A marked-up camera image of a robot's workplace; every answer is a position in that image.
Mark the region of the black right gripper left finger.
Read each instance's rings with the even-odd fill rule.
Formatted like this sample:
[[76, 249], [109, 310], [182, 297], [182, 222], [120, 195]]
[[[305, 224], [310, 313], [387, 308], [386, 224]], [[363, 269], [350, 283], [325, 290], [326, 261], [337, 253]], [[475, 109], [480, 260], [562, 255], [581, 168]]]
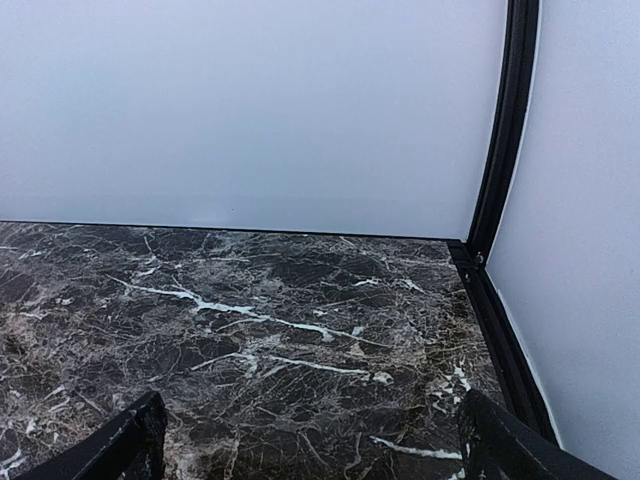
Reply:
[[167, 413], [148, 391], [83, 441], [32, 468], [22, 479], [162, 479]]

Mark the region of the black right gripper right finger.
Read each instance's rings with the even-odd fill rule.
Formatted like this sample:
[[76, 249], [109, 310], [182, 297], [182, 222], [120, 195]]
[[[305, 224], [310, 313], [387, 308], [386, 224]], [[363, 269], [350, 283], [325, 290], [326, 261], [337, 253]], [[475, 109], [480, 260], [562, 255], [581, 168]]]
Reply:
[[476, 389], [460, 404], [457, 426], [467, 479], [611, 477], [545, 440]]

